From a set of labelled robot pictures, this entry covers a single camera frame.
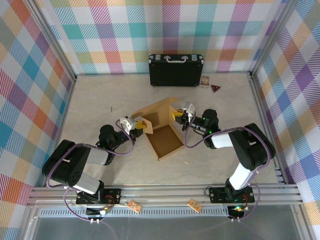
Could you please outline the brown cardboard box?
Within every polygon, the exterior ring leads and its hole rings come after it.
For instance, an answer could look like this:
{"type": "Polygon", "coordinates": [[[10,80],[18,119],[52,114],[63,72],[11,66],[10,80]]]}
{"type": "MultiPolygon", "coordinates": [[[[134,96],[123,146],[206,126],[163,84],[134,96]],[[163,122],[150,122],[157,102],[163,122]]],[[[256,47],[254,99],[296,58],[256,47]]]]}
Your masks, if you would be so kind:
{"type": "Polygon", "coordinates": [[[141,118],[147,125],[144,133],[159,161],[185,146],[181,135],[173,125],[172,113],[176,112],[173,104],[178,101],[177,97],[168,97],[137,110],[131,116],[134,119],[141,118]]]}

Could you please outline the orange printed tag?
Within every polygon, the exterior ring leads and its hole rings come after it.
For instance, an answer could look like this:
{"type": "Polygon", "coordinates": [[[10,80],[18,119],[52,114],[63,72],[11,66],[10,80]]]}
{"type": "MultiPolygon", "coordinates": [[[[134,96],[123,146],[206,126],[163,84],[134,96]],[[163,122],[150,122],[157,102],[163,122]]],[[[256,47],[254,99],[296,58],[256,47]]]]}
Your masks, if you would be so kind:
{"type": "Polygon", "coordinates": [[[203,207],[196,202],[194,199],[190,199],[187,205],[192,208],[195,212],[200,213],[203,209],[203,207]]]}
{"type": "Polygon", "coordinates": [[[127,206],[138,214],[142,210],[142,206],[132,200],[128,202],[127,206]]]}

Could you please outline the left black connector board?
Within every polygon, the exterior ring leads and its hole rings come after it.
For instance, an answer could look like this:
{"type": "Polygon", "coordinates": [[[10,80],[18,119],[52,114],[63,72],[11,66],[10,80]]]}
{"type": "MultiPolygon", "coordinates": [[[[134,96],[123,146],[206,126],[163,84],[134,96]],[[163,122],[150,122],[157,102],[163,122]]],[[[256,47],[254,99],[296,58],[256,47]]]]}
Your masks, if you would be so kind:
{"type": "Polygon", "coordinates": [[[87,207],[85,209],[85,214],[87,216],[105,216],[108,215],[112,210],[112,207],[104,206],[101,208],[90,208],[87,207]]]}

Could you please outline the black connector board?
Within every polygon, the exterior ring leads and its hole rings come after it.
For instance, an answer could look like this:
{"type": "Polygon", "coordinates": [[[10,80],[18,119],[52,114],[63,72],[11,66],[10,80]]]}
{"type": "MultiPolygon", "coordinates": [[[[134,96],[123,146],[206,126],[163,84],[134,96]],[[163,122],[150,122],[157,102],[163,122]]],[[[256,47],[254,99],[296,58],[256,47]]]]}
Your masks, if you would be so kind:
{"type": "Polygon", "coordinates": [[[101,208],[90,208],[87,207],[85,209],[85,214],[87,216],[105,216],[108,215],[112,210],[112,207],[104,206],[101,208]]]}
{"type": "Polygon", "coordinates": [[[228,206],[227,210],[230,219],[242,218],[246,214],[246,207],[243,205],[228,206]]]}

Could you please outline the right black connector board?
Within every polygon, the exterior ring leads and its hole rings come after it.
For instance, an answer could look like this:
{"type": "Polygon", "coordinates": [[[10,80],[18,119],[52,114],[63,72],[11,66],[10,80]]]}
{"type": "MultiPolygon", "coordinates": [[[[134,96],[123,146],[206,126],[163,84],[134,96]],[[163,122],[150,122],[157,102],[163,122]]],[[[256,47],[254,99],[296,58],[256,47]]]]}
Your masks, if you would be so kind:
{"type": "Polygon", "coordinates": [[[246,207],[243,205],[228,206],[227,210],[230,219],[242,218],[246,214],[246,207]]]}

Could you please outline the right aluminium side rail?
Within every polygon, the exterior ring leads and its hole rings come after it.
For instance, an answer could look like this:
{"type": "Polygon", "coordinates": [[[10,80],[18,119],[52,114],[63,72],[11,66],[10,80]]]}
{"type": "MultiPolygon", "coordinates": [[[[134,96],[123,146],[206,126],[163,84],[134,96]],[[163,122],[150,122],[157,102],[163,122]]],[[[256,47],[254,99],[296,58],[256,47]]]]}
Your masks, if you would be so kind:
{"type": "Polygon", "coordinates": [[[275,148],[275,157],[273,158],[272,161],[273,161],[273,165],[274,165],[274,168],[276,171],[276,176],[278,178],[278,182],[280,184],[288,184],[288,178],[286,176],[283,164],[279,158],[279,151],[278,151],[277,145],[276,145],[274,138],[273,138],[273,135],[272,135],[272,131],[271,131],[271,128],[269,125],[267,114],[266,114],[265,108],[263,106],[263,101],[262,101],[261,96],[259,94],[258,87],[255,82],[255,78],[250,71],[247,73],[247,76],[248,76],[249,87],[252,92],[253,99],[254,99],[255,105],[257,107],[259,119],[260,119],[260,122],[262,125],[262,131],[264,132],[264,134],[267,136],[267,138],[269,139],[269,141],[272,143],[272,145],[275,148]]]}

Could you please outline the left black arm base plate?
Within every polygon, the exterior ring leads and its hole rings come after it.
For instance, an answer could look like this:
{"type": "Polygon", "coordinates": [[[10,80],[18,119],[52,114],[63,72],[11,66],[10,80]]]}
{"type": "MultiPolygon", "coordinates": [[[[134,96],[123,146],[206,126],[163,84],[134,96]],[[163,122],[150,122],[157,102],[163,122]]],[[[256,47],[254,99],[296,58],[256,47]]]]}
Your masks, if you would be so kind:
{"type": "Polygon", "coordinates": [[[118,205],[121,199],[120,188],[104,188],[95,194],[79,192],[76,194],[77,205],[118,205]]]}

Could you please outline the aluminium frame rail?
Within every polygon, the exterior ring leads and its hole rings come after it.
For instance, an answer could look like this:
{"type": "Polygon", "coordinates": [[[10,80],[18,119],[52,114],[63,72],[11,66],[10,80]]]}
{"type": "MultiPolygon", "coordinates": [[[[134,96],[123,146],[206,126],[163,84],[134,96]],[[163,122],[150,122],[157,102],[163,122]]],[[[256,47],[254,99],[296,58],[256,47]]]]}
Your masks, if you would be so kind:
{"type": "MultiPolygon", "coordinates": [[[[209,206],[210,198],[205,194],[203,184],[178,185],[118,185],[121,189],[120,206],[129,201],[143,207],[184,207],[193,199],[201,206],[209,206]]],[[[295,184],[265,183],[252,185],[254,198],[259,205],[301,205],[303,203],[299,189],[295,184]]],[[[33,189],[27,206],[61,206],[65,189],[62,187],[33,189]]]]}

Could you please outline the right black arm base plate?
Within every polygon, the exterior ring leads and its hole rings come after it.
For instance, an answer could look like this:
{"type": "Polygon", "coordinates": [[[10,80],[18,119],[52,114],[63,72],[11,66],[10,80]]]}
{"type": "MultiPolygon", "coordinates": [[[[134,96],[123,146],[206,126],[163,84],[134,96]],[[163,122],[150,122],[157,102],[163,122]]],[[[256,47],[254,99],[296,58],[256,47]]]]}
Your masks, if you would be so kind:
{"type": "Polygon", "coordinates": [[[209,198],[212,204],[255,202],[253,189],[249,186],[240,190],[231,190],[228,187],[210,187],[209,198]]]}

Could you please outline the right aluminium frame post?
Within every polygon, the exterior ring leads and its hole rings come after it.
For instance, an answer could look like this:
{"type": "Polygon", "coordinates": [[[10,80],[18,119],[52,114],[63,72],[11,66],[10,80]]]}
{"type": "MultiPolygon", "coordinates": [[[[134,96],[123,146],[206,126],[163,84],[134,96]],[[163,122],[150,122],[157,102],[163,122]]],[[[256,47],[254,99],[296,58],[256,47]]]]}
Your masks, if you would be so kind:
{"type": "Polygon", "coordinates": [[[283,9],[278,15],[277,20],[275,21],[270,34],[268,35],[265,45],[261,48],[260,54],[258,55],[255,65],[253,66],[252,70],[250,71],[250,76],[253,77],[258,73],[260,68],[265,63],[268,55],[271,52],[273,45],[276,43],[277,39],[279,38],[280,34],[282,33],[286,23],[288,22],[293,10],[299,3],[299,0],[287,0],[283,6],[283,9]]]}

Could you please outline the aluminium frame post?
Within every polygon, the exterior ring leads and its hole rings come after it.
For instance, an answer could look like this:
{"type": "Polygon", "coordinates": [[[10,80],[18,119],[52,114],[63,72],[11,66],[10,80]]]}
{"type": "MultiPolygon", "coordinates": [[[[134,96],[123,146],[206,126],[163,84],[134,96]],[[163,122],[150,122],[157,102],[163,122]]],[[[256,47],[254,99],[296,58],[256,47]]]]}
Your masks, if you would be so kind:
{"type": "Polygon", "coordinates": [[[48,44],[51,46],[54,51],[57,59],[60,61],[62,67],[66,71],[69,77],[73,80],[73,82],[77,81],[77,74],[74,71],[72,65],[70,64],[67,56],[65,55],[58,39],[56,38],[54,32],[52,31],[45,15],[43,14],[41,8],[39,7],[36,0],[23,0],[31,15],[35,19],[38,24],[42,34],[46,38],[48,44]]]}
{"type": "Polygon", "coordinates": [[[277,39],[279,38],[280,34],[282,33],[286,23],[288,22],[293,10],[299,3],[299,0],[287,0],[283,6],[283,9],[278,15],[277,20],[275,21],[270,34],[268,35],[265,45],[261,48],[260,54],[258,55],[255,65],[253,66],[252,70],[250,71],[250,76],[253,77],[258,73],[260,68],[265,63],[268,55],[271,52],[273,45],[276,43],[277,39]]]}

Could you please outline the left aluminium frame post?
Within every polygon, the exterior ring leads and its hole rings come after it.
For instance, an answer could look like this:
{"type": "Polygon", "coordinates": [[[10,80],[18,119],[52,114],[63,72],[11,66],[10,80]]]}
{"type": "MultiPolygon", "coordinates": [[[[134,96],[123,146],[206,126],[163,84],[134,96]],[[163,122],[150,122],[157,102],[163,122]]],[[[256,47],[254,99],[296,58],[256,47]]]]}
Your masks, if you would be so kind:
{"type": "Polygon", "coordinates": [[[77,74],[74,71],[72,65],[70,64],[67,56],[65,55],[58,39],[56,38],[54,32],[52,31],[45,15],[43,14],[41,8],[39,7],[36,0],[23,0],[31,15],[35,19],[38,24],[42,34],[46,38],[48,44],[51,46],[54,51],[57,59],[60,61],[62,67],[66,71],[69,77],[73,80],[73,82],[77,81],[77,74]]]}

